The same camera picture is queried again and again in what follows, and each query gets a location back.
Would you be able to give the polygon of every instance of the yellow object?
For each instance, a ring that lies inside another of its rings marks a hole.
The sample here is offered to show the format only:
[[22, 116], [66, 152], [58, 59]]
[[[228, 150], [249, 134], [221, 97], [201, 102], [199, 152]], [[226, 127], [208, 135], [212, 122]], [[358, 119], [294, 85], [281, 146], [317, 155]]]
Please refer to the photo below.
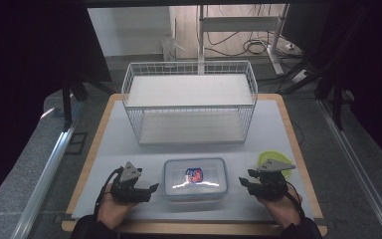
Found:
[[[274, 150], [269, 150], [269, 151], [264, 151], [264, 152], [260, 153], [259, 162], [257, 163], [257, 167], [262, 165], [268, 159], [274, 159], [277, 161], [293, 164], [292, 160], [287, 158], [283, 153], [278, 152], [278, 151], [274, 151]], [[283, 170], [282, 174], [284, 175], [285, 178], [289, 178], [291, 175], [291, 169]]]

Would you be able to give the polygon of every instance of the sleeve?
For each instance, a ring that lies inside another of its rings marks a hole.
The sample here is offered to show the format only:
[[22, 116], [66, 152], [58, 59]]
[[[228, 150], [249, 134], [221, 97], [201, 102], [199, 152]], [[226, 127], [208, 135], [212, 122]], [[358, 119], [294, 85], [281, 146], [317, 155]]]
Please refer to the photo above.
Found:
[[71, 239], [117, 239], [117, 234], [92, 215], [82, 217], [71, 234]]
[[321, 239], [321, 234], [317, 225], [309, 218], [306, 218], [299, 224], [291, 224], [281, 235], [282, 239]]

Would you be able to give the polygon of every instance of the plastic food container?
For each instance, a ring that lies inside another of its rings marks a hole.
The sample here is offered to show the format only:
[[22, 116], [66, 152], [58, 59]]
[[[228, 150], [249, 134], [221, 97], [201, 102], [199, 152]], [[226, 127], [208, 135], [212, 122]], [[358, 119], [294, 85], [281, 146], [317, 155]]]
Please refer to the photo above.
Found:
[[225, 161], [220, 157], [168, 160], [163, 181], [164, 195], [172, 201], [221, 199], [229, 188]]

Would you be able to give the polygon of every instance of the white wire basket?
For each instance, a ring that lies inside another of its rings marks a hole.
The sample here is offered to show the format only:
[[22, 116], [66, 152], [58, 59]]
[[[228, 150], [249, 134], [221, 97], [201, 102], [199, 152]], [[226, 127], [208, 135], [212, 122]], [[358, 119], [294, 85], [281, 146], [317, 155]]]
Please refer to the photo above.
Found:
[[257, 102], [246, 61], [131, 63], [121, 92], [140, 144], [245, 142]]

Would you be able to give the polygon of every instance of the table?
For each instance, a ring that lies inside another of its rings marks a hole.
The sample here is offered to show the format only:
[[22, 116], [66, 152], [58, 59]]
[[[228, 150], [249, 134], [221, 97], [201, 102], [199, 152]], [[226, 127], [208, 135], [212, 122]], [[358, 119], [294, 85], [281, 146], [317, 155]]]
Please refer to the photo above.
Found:
[[[287, 115], [287, 110], [285, 103], [281, 96], [275, 94], [264, 94], [259, 95], [259, 101], [263, 100], [273, 100], [276, 101], [281, 113], [282, 120], [286, 129], [288, 140], [291, 146], [291, 150], [296, 162], [296, 166], [299, 170], [302, 183], [306, 190], [307, 200], [311, 206], [312, 214], [314, 220], [320, 229], [322, 235], [325, 235], [327, 228], [322, 225], [323, 216], [321, 209], [318, 205], [315, 192], [311, 185], [308, 172], [306, 170], [299, 146], [297, 144], [296, 137], [294, 135], [293, 129], [289, 117]], [[70, 205], [66, 211], [67, 214], [72, 214], [79, 201], [80, 195], [86, 185], [89, 174], [92, 170], [97, 151], [101, 140], [103, 138], [104, 130], [106, 129], [110, 113], [116, 101], [120, 101], [120, 94], [112, 95], [107, 103], [106, 109], [103, 113], [102, 119], [98, 126], [95, 139], [93, 141], [92, 147], [90, 149], [88, 158], [85, 162], [83, 171], [79, 178], [76, 189], [73, 193]], [[72, 231], [75, 227], [76, 221], [63, 221], [62, 227], [65, 231]], [[172, 221], [157, 221], [157, 220], [147, 220], [147, 221], [132, 221], [127, 220], [118, 231], [125, 233], [163, 233], [163, 234], [224, 234], [224, 235], [279, 235], [281, 230], [278, 225], [273, 225], [271, 223], [260, 224], [255, 222], [236, 222], [236, 223], [202, 223], [199, 221], [192, 222], [172, 222]]]

